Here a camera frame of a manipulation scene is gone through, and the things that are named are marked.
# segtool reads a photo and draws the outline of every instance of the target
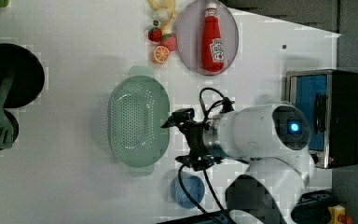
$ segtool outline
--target colander handle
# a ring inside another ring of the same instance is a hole
[[[142,168],[135,168],[129,166],[129,172],[132,177],[147,176],[153,174],[154,164]]]
[[[149,67],[133,66],[132,68],[130,68],[129,75],[130,77],[134,77],[134,76],[154,77],[154,71]]]

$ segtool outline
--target ketchup bottle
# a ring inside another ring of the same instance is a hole
[[[220,35],[216,3],[209,3],[206,8],[205,26],[202,35],[202,65],[210,72],[219,72],[224,66],[225,51]]]

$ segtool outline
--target white table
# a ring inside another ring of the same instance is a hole
[[[190,2],[178,1],[179,12]],[[11,110],[21,128],[14,148],[0,152],[0,223],[155,223],[199,214],[169,196],[174,158],[188,152],[177,130],[150,176],[130,177],[108,145],[107,102],[130,67],[154,67],[171,110],[191,106],[201,119],[203,87],[235,98],[239,110],[279,101],[287,70],[336,66],[337,35],[231,11],[240,29],[237,58],[223,75],[203,77],[176,53],[161,67],[148,60],[145,30],[153,19],[146,1],[12,0],[0,10],[0,43],[31,49],[48,75],[32,105]],[[225,188],[245,168],[231,162],[209,171],[223,203]],[[309,190],[331,188],[331,177],[318,170]],[[206,192],[202,205],[217,210]]]

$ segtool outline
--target orange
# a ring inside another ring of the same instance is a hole
[[[164,64],[170,57],[170,51],[164,46],[157,46],[152,52],[152,62]]]

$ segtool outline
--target red fruit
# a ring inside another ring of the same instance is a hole
[[[169,51],[175,51],[178,48],[175,35],[164,35],[161,40],[161,45]]]
[[[149,30],[147,37],[149,37],[149,40],[153,42],[159,42],[162,37],[162,32],[158,27],[153,27],[152,29]]]

